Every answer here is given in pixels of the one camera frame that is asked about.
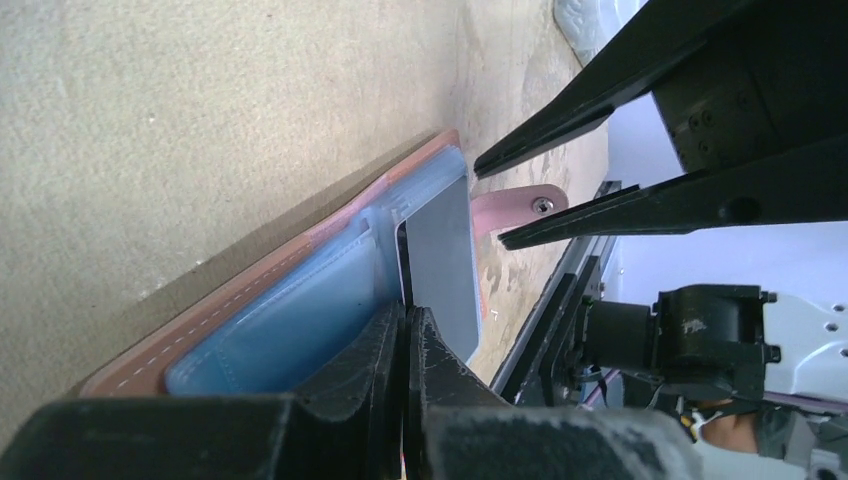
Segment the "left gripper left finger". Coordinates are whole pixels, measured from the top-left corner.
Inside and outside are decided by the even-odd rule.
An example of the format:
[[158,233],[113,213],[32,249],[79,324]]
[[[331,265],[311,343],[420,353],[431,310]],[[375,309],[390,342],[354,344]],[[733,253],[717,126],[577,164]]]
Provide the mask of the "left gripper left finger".
[[406,317],[380,310],[340,354],[281,394],[48,404],[1,457],[5,479],[396,479]]

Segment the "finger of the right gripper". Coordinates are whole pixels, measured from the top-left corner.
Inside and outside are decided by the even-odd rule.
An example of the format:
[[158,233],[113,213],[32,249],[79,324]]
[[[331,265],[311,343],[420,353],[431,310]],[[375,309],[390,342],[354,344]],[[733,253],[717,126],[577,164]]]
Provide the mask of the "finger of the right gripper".
[[632,186],[499,235],[508,250],[583,236],[844,221],[844,135],[732,168]]
[[757,5],[647,2],[550,103],[481,154],[474,173],[493,176],[596,129]]

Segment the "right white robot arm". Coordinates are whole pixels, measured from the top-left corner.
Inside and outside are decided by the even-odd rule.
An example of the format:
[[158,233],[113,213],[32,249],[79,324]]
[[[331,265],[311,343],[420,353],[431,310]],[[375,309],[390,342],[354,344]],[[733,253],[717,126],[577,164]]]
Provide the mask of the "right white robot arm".
[[[558,240],[688,234],[847,217],[847,5],[650,1],[565,89],[475,162],[479,178],[595,129],[651,94],[683,169],[503,233],[518,250]],[[600,258],[544,296],[498,372],[514,404],[558,406],[603,369],[639,374],[651,404],[726,417],[793,414],[784,452],[813,477],[847,462],[821,421],[847,413],[846,309],[759,286],[693,285],[652,306],[604,301]]]

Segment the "brown card holder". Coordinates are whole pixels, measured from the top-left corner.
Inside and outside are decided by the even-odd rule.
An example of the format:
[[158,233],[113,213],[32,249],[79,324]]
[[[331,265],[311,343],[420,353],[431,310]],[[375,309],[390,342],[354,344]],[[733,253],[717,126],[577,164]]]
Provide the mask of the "brown card holder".
[[568,207],[552,184],[472,197],[448,130],[398,160],[347,204],[237,274],[101,367],[83,397],[281,392],[304,381],[383,305],[405,301],[396,230],[468,179],[475,244]]

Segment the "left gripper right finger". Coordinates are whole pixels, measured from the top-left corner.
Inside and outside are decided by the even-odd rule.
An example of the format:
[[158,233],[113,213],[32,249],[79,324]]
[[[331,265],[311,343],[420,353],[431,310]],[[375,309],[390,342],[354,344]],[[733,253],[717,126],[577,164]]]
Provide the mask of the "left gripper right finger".
[[407,478],[702,478],[700,455],[667,415],[513,406],[446,346],[430,309],[407,320]]

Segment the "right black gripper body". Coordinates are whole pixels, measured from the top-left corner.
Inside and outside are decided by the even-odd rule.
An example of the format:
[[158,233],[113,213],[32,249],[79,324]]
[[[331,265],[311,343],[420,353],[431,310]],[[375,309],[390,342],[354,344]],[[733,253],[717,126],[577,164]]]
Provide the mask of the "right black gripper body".
[[847,131],[847,4],[764,1],[654,93],[686,173]]

